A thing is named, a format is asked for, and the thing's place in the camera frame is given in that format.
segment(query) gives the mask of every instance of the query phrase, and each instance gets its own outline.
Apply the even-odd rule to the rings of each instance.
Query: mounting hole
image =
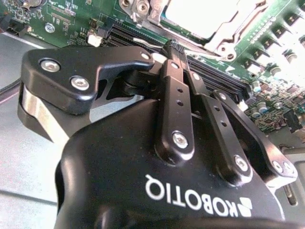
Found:
[[[221,125],[223,125],[224,127],[227,127],[227,123],[225,123],[224,121],[221,121],[220,123],[221,123]]]
[[[182,103],[180,100],[177,100],[177,104],[178,104],[179,106],[183,106],[183,103]]]
[[[233,58],[234,58],[234,55],[232,53],[227,56],[228,60],[232,60]]]
[[[122,6],[123,7],[129,7],[129,5],[130,5],[130,2],[128,0],[123,0],[122,1]]]

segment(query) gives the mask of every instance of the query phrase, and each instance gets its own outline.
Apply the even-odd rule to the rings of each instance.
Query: motherboard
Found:
[[[209,91],[225,90],[265,133],[305,113],[305,0],[0,0],[0,32],[57,47],[185,47]]]

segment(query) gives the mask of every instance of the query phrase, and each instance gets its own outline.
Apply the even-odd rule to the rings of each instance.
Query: robotiq logo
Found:
[[[211,198],[210,195],[205,193],[199,195],[192,189],[186,190],[184,195],[181,195],[181,189],[179,186],[175,187],[176,195],[172,197],[172,186],[170,183],[166,183],[164,186],[161,181],[152,178],[148,174],[145,177],[148,179],[145,185],[146,193],[153,200],[159,201],[166,196],[166,202],[168,204],[173,204],[182,208],[186,208],[186,206],[188,206],[195,211],[199,211],[203,208],[208,214],[216,214],[222,217],[238,217],[239,213],[242,217],[251,217],[252,202],[249,198],[240,197],[240,203],[236,204],[229,200],[223,200],[219,197]]]

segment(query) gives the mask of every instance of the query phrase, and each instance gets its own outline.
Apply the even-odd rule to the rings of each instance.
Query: gray metal surface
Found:
[[[42,46],[0,34],[0,88],[20,77],[26,51]],[[96,108],[95,121],[134,103],[117,102]],[[59,146],[25,128],[17,117],[18,98],[0,106],[0,228],[51,229],[57,212],[54,172]]]

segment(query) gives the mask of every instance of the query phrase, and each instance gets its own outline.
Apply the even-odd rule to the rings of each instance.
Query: silver screw head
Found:
[[[147,55],[146,53],[141,53],[141,56],[144,58],[144,59],[146,59],[146,60],[149,60],[150,59],[150,57],[149,57],[149,55]]]
[[[186,137],[179,132],[173,134],[173,142],[181,149],[185,149],[189,145]]]
[[[283,173],[284,170],[283,170],[283,168],[281,167],[281,165],[277,161],[273,161],[272,165],[277,170],[277,172]]]
[[[200,80],[200,76],[197,73],[193,73],[193,77],[195,80]]]
[[[71,79],[71,85],[80,91],[86,91],[90,86],[89,82],[81,76],[74,76]]]
[[[178,66],[176,63],[174,63],[174,62],[172,62],[171,65],[172,65],[172,67],[175,68],[175,69],[178,69],[178,68],[179,68],[179,66]]]
[[[227,97],[223,94],[223,93],[219,93],[219,96],[223,99],[223,100],[226,100]]]
[[[295,170],[287,162],[284,162],[283,165],[288,170],[289,173],[294,173],[295,172]]]
[[[54,32],[55,32],[55,27],[54,27],[54,25],[51,24],[51,23],[46,23],[46,24],[44,25],[44,29],[45,29],[46,32],[48,32],[48,33],[54,33]]]
[[[60,65],[53,60],[41,61],[40,66],[43,70],[51,73],[58,72],[61,69]]]
[[[137,11],[141,14],[147,13],[149,5],[145,1],[140,1],[137,5]]]
[[[243,160],[240,156],[236,155],[234,157],[236,165],[242,170],[242,171],[247,171],[249,169],[248,164],[246,163],[245,160]]]

